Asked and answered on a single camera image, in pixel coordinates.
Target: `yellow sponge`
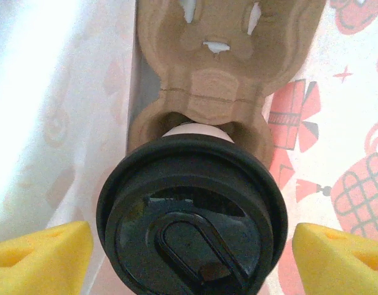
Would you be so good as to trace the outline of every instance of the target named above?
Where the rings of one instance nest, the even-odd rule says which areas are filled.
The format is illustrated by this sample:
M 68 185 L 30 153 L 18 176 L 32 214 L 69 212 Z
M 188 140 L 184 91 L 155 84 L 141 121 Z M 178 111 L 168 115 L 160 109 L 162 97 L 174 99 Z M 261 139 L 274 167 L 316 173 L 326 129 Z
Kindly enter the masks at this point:
M 1 242 L 0 295 L 77 295 L 92 249 L 84 221 Z
M 298 224 L 293 252 L 307 295 L 378 294 L 378 242 Z

